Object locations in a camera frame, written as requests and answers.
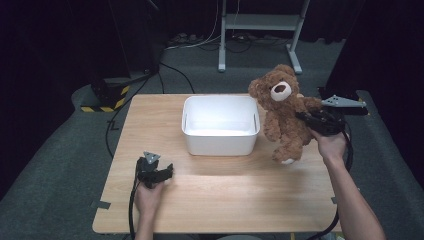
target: gray floor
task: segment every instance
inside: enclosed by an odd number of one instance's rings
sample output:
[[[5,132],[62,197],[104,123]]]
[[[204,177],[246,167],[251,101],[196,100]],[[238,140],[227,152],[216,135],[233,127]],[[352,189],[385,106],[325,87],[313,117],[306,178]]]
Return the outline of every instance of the gray floor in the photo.
[[[301,92],[318,96],[343,43],[300,42],[297,47],[303,74],[298,76]],[[229,43],[233,51],[246,44]],[[205,46],[214,49],[216,45]],[[255,44],[242,53],[227,52],[227,70],[217,72],[218,51],[200,48],[164,52],[161,61],[183,72],[196,93],[246,93],[253,79],[275,65],[290,61],[284,45]],[[138,94],[191,93],[187,80],[161,66]],[[135,94],[142,83],[131,85]],[[76,91],[74,114],[35,154],[0,202],[0,239],[123,239],[122,234],[102,235],[91,225],[96,209],[92,202],[101,197],[111,165],[105,143],[107,121],[114,113],[84,113],[89,86]],[[378,115],[372,96],[358,94],[368,103],[370,115],[348,116],[352,128],[355,158],[352,176],[380,219],[389,239],[424,239],[424,194],[403,162],[389,132]],[[128,105],[116,117],[122,128]],[[110,131],[108,142],[114,151],[120,130]],[[298,233],[305,239],[310,233]],[[271,239],[289,239],[287,233],[273,233]]]

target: teddy bear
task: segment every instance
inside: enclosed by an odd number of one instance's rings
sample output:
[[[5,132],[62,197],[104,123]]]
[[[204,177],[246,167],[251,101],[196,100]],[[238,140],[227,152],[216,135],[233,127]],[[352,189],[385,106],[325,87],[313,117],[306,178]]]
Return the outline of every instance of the teddy bear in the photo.
[[[272,159],[283,164],[300,160],[303,146],[312,140],[304,121],[296,112],[311,112],[322,108],[321,100],[303,97],[290,66],[279,64],[264,76],[249,84],[249,95],[266,111],[263,131],[269,141],[280,141]]]

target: wooden table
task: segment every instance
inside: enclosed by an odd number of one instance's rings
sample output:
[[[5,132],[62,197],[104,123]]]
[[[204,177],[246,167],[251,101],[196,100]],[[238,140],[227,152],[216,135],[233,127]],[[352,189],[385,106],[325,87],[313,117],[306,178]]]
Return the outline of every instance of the wooden table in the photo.
[[[155,224],[158,233],[248,233],[321,231],[336,205],[330,179],[313,140],[291,165],[271,160],[278,143],[261,131],[248,156],[193,156],[181,129],[184,101],[191,95],[137,95],[117,146],[93,230],[128,233],[128,202],[143,151],[161,155],[158,169],[174,164]],[[258,106],[261,121],[264,110]],[[138,211],[134,208],[134,224]]]

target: hand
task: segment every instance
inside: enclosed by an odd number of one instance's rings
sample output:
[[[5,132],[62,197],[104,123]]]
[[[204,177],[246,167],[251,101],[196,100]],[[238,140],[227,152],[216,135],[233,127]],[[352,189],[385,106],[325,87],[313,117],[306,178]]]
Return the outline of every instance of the hand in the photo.
[[[346,138],[342,133],[333,136],[322,136],[318,132],[309,129],[318,141],[318,150],[324,159],[324,163],[343,164],[343,154],[346,150]]]
[[[145,217],[154,218],[157,209],[160,205],[162,189],[164,182],[158,183],[153,189],[139,183],[135,194],[135,204],[140,211],[140,215]]]

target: white container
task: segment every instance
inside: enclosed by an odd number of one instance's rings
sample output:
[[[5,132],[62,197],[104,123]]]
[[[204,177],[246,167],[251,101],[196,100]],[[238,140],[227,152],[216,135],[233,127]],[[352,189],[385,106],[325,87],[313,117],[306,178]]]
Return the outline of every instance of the white container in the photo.
[[[260,130],[256,101],[250,96],[189,97],[184,103],[182,130],[192,155],[249,155]]]

